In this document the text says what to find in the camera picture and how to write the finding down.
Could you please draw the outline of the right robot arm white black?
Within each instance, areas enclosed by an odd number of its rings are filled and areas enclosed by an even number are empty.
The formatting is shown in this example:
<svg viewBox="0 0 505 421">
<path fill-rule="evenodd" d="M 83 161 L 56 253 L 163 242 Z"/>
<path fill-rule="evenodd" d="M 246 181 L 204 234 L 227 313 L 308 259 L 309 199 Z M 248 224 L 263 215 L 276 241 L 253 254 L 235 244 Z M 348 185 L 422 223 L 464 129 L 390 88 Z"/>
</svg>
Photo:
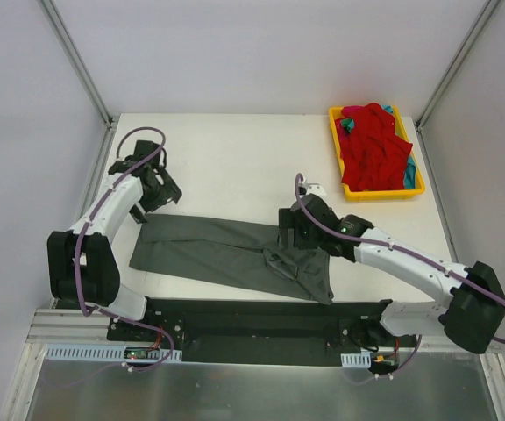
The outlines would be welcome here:
<svg viewBox="0 0 505 421">
<path fill-rule="evenodd" d="M 463 350 L 484 354 L 505 318 L 505 295 L 488 264 L 477 261 L 468 267 L 425 254 L 364 218 L 338 218 L 319 196 L 308 194 L 279 209 L 278 227 L 284 247 L 320 249 L 379 269 L 429 297 L 424 303 L 387 303 L 366 324 L 366 335 L 376 346 L 405 335 L 444 334 Z"/>
</svg>

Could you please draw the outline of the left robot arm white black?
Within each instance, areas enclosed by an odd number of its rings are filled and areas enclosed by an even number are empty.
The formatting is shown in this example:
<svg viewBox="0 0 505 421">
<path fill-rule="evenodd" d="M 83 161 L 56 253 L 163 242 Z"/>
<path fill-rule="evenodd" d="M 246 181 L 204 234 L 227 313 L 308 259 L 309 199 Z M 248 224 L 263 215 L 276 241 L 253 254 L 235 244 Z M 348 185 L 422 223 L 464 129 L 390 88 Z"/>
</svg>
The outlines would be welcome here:
<svg viewBox="0 0 505 421">
<path fill-rule="evenodd" d="M 46 246 L 53 297 L 128 318 L 126 329 L 136 340 L 151 339 L 158 322 L 146 312 L 147 299 L 121 282 L 111 243 L 128 216 L 144 224 L 148 214 L 180 198 L 161 145 L 137 141 L 133 154 L 109 168 L 99 197 L 81 219 L 50 234 Z"/>
</svg>

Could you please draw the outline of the dark grey t shirt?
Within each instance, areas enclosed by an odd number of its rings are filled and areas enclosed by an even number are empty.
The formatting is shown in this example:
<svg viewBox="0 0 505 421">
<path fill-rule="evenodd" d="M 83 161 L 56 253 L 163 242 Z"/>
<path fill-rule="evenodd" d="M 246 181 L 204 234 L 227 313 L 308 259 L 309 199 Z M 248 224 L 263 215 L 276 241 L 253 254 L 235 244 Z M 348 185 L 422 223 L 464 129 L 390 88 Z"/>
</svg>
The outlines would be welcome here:
<svg viewBox="0 0 505 421">
<path fill-rule="evenodd" d="M 152 214 L 142 224 L 130 267 L 329 305 L 330 256 L 279 243 L 274 225 Z"/>
</svg>

